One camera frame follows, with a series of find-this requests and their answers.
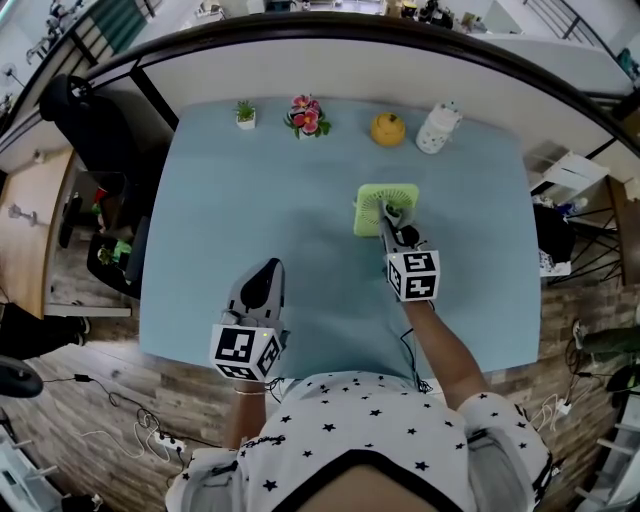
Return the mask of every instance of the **power strip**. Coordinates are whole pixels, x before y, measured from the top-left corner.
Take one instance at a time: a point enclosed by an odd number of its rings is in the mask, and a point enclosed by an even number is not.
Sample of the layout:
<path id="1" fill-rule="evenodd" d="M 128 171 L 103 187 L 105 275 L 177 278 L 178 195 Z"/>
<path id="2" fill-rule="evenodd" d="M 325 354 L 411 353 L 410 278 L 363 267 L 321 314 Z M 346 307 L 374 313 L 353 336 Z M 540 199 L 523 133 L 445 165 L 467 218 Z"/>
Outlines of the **power strip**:
<path id="1" fill-rule="evenodd" d="M 153 434 L 153 438 L 156 440 L 156 443 L 161 444 L 162 446 L 166 446 L 167 448 L 171 449 L 171 450 L 178 450 L 178 448 L 180 448 L 181 452 L 184 452 L 184 449 L 186 448 L 186 444 L 184 443 L 184 441 L 180 441 L 180 439 L 176 439 L 174 437 L 169 437 L 169 436 L 165 436 L 160 434 L 160 432 L 155 432 Z"/>

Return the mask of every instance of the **small potted plant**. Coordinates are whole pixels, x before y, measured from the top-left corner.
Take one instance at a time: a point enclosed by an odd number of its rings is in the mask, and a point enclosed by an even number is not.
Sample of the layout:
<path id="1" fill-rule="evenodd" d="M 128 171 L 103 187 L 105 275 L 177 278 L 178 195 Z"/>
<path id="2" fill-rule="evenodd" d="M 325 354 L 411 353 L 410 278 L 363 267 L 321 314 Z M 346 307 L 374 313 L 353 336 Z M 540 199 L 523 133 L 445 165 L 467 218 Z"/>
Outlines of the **small potted plant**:
<path id="1" fill-rule="evenodd" d="M 249 100 L 238 102 L 236 124 L 243 130 L 252 130 L 256 127 L 256 108 Z"/>
<path id="2" fill-rule="evenodd" d="M 284 124 L 291 128 L 300 140 L 328 135 L 331 129 L 331 123 L 326 120 L 320 103 L 311 96 L 293 98 Z"/>

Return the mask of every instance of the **plant pot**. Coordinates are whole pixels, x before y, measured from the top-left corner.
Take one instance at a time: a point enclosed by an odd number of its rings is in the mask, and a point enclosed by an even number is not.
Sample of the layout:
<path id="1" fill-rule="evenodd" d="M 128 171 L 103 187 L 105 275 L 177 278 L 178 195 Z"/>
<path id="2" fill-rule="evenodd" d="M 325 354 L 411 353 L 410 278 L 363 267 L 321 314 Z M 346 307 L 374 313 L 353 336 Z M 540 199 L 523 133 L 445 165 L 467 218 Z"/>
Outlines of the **plant pot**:
<path id="1" fill-rule="evenodd" d="M 238 117 L 236 116 L 236 124 L 242 130 L 253 130 L 256 127 L 256 113 L 253 112 L 253 117 L 248 121 L 238 121 Z"/>

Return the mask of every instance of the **wheel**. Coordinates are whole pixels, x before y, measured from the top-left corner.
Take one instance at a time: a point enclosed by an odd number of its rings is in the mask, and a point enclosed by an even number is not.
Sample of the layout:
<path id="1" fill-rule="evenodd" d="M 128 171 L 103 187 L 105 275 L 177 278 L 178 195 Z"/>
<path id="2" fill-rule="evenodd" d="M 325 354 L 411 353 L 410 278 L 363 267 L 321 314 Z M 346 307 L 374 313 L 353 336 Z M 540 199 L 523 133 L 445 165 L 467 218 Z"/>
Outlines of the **wheel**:
<path id="1" fill-rule="evenodd" d="M 44 383 L 33 368 L 13 359 L 0 356 L 0 395 L 14 398 L 33 398 L 42 393 Z"/>

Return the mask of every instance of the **white container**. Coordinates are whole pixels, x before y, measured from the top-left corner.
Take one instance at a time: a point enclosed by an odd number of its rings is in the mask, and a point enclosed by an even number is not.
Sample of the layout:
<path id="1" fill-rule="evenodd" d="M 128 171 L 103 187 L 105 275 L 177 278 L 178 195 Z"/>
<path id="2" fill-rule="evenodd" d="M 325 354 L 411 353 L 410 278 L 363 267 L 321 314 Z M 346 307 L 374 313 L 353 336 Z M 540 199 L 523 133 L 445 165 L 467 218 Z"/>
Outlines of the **white container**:
<path id="1" fill-rule="evenodd" d="M 453 103 L 439 103 L 427 116 L 418 131 L 416 144 L 421 151 L 430 155 L 436 154 L 449 140 L 453 131 L 462 121 L 462 115 Z"/>
<path id="2" fill-rule="evenodd" d="M 253 118 L 248 121 L 238 121 L 236 116 L 236 124 L 243 130 L 253 130 L 256 127 L 256 111 L 253 111 Z"/>

